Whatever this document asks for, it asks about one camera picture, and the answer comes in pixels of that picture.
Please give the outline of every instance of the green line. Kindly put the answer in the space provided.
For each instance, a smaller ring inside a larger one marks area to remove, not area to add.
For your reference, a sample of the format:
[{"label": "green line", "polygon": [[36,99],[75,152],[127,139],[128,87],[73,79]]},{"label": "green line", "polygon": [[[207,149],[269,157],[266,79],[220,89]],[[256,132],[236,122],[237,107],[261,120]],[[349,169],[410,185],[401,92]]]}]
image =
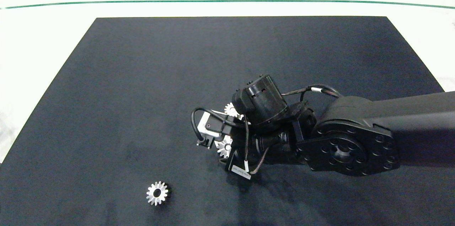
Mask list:
[{"label": "green line", "polygon": [[387,1],[364,1],[364,0],[112,0],[112,1],[76,1],[76,2],[59,2],[34,4],[25,6],[7,6],[0,9],[20,9],[22,7],[33,6],[55,6],[55,5],[71,5],[71,4],[101,4],[101,3],[170,3],[170,2],[338,2],[338,3],[368,3],[368,4],[389,4],[389,5],[404,5],[404,6],[426,6],[439,7],[441,9],[455,9],[455,6],[438,6],[427,4],[414,4],[402,2],[387,2]]}]

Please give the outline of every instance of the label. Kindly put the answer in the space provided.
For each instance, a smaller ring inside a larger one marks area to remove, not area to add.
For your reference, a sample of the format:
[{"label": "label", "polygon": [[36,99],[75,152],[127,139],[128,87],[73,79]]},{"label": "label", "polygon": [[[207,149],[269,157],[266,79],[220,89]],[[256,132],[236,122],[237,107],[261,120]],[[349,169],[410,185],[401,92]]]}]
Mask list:
[{"label": "label", "polygon": [[241,169],[240,167],[236,166],[236,165],[233,165],[232,166],[232,169],[231,169],[232,172],[238,174],[239,176],[243,176],[247,179],[251,179],[251,174],[247,173],[247,171]]}]

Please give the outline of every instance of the gear teeth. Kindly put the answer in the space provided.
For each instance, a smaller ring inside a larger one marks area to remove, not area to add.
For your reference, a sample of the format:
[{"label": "gear teeth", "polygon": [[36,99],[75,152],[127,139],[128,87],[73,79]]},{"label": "gear teeth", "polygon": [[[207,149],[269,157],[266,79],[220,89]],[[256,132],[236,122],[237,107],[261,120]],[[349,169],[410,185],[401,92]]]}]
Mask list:
[{"label": "gear teeth", "polygon": [[[155,184],[152,184],[151,187],[148,187],[148,192],[146,193],[148,196],[146,197],[148,199],[148,203],[150,205],[161,205],[163,202],[166,201],[166,197],[168,196],[169,190],[167,189],[167,185],[162,182],[155,182]],[[160,190],[160,195],[158,197],[155,197],[153,195],[153,192],[155,190]]]}]

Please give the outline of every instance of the gear hole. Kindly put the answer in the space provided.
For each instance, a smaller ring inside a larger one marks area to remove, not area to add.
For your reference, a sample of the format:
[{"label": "gear hole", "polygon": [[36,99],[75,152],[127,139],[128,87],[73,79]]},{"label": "gear hole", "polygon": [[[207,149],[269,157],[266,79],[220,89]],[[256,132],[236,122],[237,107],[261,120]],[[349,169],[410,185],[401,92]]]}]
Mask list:
[{"label": "gear hole", "polygon": [[154,192],[153,192],[153,196],[158,198],[159,196],[161,195],[161,190],[160,189],[156,189]]}]

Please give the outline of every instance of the white label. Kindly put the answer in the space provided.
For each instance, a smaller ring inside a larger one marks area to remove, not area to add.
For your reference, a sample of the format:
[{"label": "white label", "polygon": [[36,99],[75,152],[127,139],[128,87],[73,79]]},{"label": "white label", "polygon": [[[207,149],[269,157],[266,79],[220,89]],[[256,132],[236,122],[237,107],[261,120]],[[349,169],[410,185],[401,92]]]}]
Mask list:
[{"label": "white label", "polygon": [[322,88],[311,88],[311,91],[314,91],[314,92],[321,92],[322,91]]},{"label": "white label", "polygon": [[248,167],[248,161],[244,161],[244,162],[245,162],[245,171],[249,172],[250,168]]},{"label": "white label", "polygon": [[231,169],[232,172],[238,174],[239,176],[243,176],[247,179],[251,179],[251,174],[247,173],[247,171],[241,169],[240,167],[236,166],[236,165],[233,165],[232,166],[232,169]]}]

